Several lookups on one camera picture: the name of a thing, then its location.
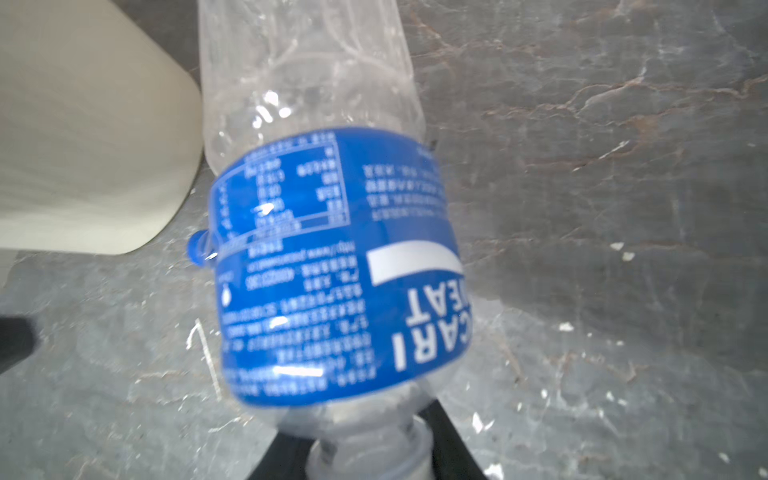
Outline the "clear bottle blue label back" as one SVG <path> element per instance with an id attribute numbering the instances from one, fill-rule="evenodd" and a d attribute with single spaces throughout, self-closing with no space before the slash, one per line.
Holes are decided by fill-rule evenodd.
<path id="1" fill-rule="evenodd" d="M 188 254 L 230 393 L 315 440 L 308 479 L 436 479 L 419 412 L 473 312 L 397 4 L 202 1 L 198 21 L 215 181 Z"/>

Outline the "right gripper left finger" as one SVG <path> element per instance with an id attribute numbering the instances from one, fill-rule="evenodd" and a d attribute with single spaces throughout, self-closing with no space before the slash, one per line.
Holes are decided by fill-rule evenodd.
<path id="1" fill-rule="evenodd" d="M 277 433 L 248 480 L 307 480 L 306 464 L 314 439 Z"/>

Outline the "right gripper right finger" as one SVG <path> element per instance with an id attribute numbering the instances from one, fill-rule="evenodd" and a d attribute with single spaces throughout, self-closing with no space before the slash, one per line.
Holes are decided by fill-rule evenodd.
<path id="1" fill-rule="evenodd" d="M 433 434 L 432 469 L 437 480 L 486 480 L 449 415 L 435 399 L 419 412 Z"/>

